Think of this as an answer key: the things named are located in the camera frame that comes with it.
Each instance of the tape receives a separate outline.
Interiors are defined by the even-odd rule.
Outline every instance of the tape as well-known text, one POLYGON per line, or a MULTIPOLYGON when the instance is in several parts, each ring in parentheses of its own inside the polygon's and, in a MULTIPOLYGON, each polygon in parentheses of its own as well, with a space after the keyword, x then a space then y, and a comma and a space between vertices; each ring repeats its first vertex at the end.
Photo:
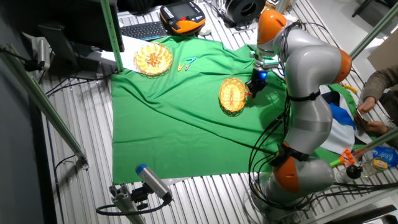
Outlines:
POLYGON ((226 0, 226 17, 237 25, 249 24, 265 5, 265 0, 226 0))

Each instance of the sleeve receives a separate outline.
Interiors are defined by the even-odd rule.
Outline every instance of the sleeve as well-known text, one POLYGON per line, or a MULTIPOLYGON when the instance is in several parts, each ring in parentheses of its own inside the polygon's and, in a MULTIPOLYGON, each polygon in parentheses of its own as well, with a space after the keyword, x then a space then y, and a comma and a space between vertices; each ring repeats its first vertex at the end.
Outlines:
POLYGON ((386 88, 398 84, 398 65, 374 72, 366 82, 364 99, 372 96, 378 101, 386 88))

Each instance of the green tablecloth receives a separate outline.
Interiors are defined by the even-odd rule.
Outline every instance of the green tablecloth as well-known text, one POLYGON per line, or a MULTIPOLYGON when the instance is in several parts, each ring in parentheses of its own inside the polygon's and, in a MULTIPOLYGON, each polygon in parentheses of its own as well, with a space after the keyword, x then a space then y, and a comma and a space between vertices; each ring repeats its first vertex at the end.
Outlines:
MULTIPOLYGON (((112 76, 113 182, 141 181, 135 173, 141 163, 161 179, 247 172, 251 146, 284 109, 283 82, 270 72, 265 89, 239 116, 230 117, 220 109, 220 85, 228 77, 250 79, 251 49, 233 52, 220 42, 196 38, 157 41, 173 53, 168 74, 156 79, 132 71, 112 76), (178 64, 192 57, 197 59, 188 71, 177 72, 178 64)), ((263 148, 275 152, 280 142, 278 130, 263 148)), ((315 156, 338 157, 322 148, 315 156)))

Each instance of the metal table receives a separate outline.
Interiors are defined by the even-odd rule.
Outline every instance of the metal table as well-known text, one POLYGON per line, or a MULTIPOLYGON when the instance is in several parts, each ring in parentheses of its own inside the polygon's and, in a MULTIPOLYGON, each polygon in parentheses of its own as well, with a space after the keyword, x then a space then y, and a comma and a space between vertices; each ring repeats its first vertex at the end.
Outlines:
MULTIPOLYGON (((199 38, 220 41, 227 48, 236 50, 248 42, 253 35, 253 30, 232 34, 231 29, 219 22, 208 6, 199 5, 206 14, 206 21, 213 27, 211 35, 199 36, 199 38)), ((155 9, 144 16, 134 16, 128 12, 122 12, 118 14, 119 21, 125 26, 159 21, 158 10, 155 9)), ((298 0, 291 14, 303 22, 316 22, 327 27, 307 0, 298 0)), ((308 31, 319 39, 333 44, 332 38, 324 30, 308 27, 308 31)), ((103 72, 98 76, 109 74, 113 70, 114 67, 103 65, 103 72)), ((51 77, 50 80, 43 82, 42 88, 44 91, 48 91, 59 82, 59 79, 51 77)), ((79 82, 82 81, 70 79, 61 86, 79 82)), ((344 82, 359 90, 358 95, 354 95, 358 104, 364 80, 359 75, 351 73, 344 82)), ((112 184, 113 135, 110 80, 84 83, 63 89, 51 96, 50 101, 78 143, 86 150, 90 162, 88 170, 75 166, 75 158, 70 159, 70 162, 63 163, 58 168, 57 175, 61 180, 61 202, 57 199, 56 191, 53 191, 58 222, 62 223, 58 204, 61 203, 65 223, 129 223, 126 217, 106 217, 95 213, 96 207, 111 204, 111 194, 108 190, 112 184)), ((384 114, 386 112, 380 105, 370 112, 372 119, 389 124, 384 114)), ((49 164, 52 167, 51 155, 54 156, 55 163, 57 163, 73 153, 53 126, 47 125, 44 116, 43 119, 47 152, 50 158, 49 164)), ((50 171, 53 189, 55 189, 54 173, 52 169, 50 171)), ((397 182, 394 176, 398 176, 396 168, 372 177, 370 183, 397 182)), ((129 187, 132 189, 141 185, 138 182, 129 184, 129 187)), ((170 185, 170 188, 175 199, 174 202, 162 210, 144 215, 147 223, 266 223, 266 219, 251 202, 247 174, 190 177, 170 185)), ((330 189, 324 193, 336 191, 337 189, 330 189)), ((364 195, 324 198, 315 202, 309 212, 298 212, 297 216, 286 217, 282 222, 325 223, 397 191, 394 189, 364 195)), ((155 195, 150 196, 147 203, 150 208, 160 205, 160 201, 155 195)))

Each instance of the wicker basket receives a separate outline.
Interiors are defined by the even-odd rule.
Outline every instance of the wicker basket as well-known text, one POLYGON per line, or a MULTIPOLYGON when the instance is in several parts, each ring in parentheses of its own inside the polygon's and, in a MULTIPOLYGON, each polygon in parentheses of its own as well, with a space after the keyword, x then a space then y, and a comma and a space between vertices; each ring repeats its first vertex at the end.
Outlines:
POLYGON ((167 72, 173 63, 170 49, 159 43, 144 46, 134 55, 134 64, 140 73, 158 76, 167 72))
POLYGON ((221 84, 219 99, 222 107, 230 112, 243 109, 246 104, 246 85, 238 78, 227 78, 221 84))

